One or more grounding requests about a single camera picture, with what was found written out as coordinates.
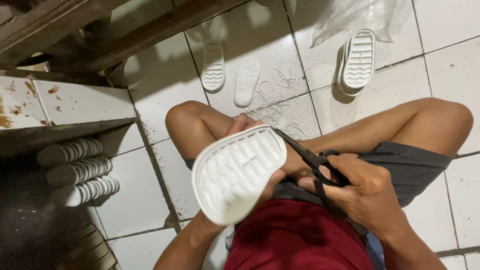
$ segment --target wooden beam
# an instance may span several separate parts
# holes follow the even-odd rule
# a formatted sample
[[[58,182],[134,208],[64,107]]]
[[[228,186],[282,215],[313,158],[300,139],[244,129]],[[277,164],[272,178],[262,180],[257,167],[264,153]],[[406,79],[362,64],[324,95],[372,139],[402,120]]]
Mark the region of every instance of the wooden beam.
[[[0,27],[0,68],[15,68],[32,54],[43,52],[126,2],[128,0],[45,0]]]
[[[128,125],[136,118],[114,119],[98,122],[75,123],[56,126],[27,127],[0,130],[0,161],[27,153],[35,152],[43,147],[59,141],[75,137],[97,134],[108,129]]]
[[[189,0],[74,64],[81,71],[102,71],[248,0]]]

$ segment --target maroon shirt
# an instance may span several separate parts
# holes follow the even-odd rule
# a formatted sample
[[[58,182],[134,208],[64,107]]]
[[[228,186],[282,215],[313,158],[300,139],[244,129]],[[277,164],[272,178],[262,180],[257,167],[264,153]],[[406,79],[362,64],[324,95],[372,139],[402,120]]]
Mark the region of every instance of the maroon shirt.
[[[240,223],[224,269],[373,269],[346,221],[303,201],[274,199]]]

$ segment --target black scissors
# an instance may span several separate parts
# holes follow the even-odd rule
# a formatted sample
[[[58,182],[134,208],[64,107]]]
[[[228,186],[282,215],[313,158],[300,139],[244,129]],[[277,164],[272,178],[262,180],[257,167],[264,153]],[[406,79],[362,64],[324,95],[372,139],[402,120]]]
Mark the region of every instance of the black scissors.
[[[294,139],[290,138],[287,134],[283,133],[281,130],[277,128],[272,129],[280,136],[282,139],[284,139],[288,145],[290,145],[302,158],[303,162],[305,162],[313,172],[313,175],[317,178],[317,180],[313,181],[315,184],[315,187],[317,188],[317,195],[320,197],[324,207],[331,212],[332,214],[340,217],[346,217],[347,215],[337,207],[333,206],[328,197],[325,194],[324,186],[323,184],[326,185],[333,185],[333,186],[338,186],[338,187],[344,187],[346,185],[350,184],[350,181],[348,180],[347,177],[345,177],[341,172],[339,172],[337,169],[332,167],[330,163],[327,160],[327,157],[330,155],[340,155],[340,152],[334,149],[328,149],[323,152],[320,152],[320,154],[317,156],[310,150],[304,148],[301,146],[297,141]],[[323,165],[327,167],[331,174],[333,174],[337,180],[338,183],[333,182],[331,180],[328,180],[318,169],[320,165]]]

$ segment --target clear plastic bag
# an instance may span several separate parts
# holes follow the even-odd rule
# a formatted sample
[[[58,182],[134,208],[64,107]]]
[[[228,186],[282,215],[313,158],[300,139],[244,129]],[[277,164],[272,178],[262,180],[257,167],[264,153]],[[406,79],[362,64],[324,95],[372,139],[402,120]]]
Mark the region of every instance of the clear plastic bag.
[[[328,0],[313,30],[312,47],[342,31],[371,29],[377,41],[393,43],[390,23],[406,0]]]

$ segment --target dark shorts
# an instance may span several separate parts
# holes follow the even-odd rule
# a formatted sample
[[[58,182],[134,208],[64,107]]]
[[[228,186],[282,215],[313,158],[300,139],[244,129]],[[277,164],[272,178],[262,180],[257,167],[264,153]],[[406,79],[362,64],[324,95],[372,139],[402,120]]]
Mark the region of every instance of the dark shorts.
[[[383,141],[359,159],[390,171],[392,184],[401,207],[422,193],[450,164],[452,158],[421,148]],[[191,170],[195,160],[185,160]],[[272,199],[293,199],[323,205],[320,198],[286,178],[277,184]]]

